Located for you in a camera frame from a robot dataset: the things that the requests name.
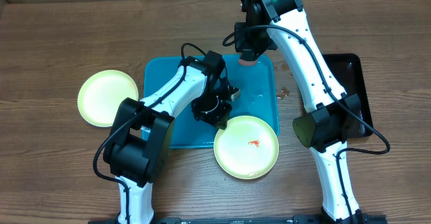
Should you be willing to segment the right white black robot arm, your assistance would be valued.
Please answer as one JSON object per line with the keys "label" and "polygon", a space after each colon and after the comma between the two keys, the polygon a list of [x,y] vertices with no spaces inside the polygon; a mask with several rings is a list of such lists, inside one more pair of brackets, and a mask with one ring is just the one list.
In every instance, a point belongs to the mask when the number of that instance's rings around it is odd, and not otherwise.
{"label": "right white black robot arm", "polygon": [[349,128],[361,121],[360,98],[334,78],[307,21],[301,0],[240,0],[246,14],[235,25],[234,45],[244,61],[280,49],[298,84],[305,116],[294,119],[299,141],[310,149],[323,191],[326,223],[365,223],[347,167]]}

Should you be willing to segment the yellow-green plate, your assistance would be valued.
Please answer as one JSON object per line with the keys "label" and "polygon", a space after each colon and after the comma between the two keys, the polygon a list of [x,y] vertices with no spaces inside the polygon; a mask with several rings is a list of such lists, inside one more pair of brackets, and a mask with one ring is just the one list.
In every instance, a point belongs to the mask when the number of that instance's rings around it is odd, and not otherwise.
{"label": "yellow-green plate", "polygon": [[81,86],[77,107],[81,117],[97,127],[111,127],[120,103],[131,98],[138,100],[135,81],[117,70],[100,71],[89,77]]}
{"label": "yellow-green plate", "polygon": [[279,154],[274,130],[260,118],[237,116],[215,134],[213,152],[219,166],[241,180],[260,178],[271,171]]}

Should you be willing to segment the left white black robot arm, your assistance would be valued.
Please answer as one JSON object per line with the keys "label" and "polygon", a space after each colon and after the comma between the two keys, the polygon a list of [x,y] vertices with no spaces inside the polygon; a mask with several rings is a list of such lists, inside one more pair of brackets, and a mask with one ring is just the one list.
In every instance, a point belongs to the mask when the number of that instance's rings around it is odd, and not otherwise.
{"label": "left white black robot arm", "polygon": [[201,60],[182,58],[176,75],[156,93],[121,102],[93,160],[99,178],[119,185],[121,210],[113,223],[152,222],[152,185],[166,164],[174,121],[187,106],[196,120],[227,127],[230,102],[240,90],[220,76],[225,67],[222,55],[214,51]]}

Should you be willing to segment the red and grey sponge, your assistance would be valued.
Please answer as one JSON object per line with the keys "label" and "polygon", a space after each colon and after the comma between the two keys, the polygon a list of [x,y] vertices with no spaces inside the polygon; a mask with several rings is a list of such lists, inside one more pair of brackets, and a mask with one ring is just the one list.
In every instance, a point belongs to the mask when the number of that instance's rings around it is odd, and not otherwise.
{"label": "red and grey sponge", "polygon": [[238,63],[242,66],[252,67],[253,65],[256,65],[256,61],[246,61],[244,59],[239,59]]}

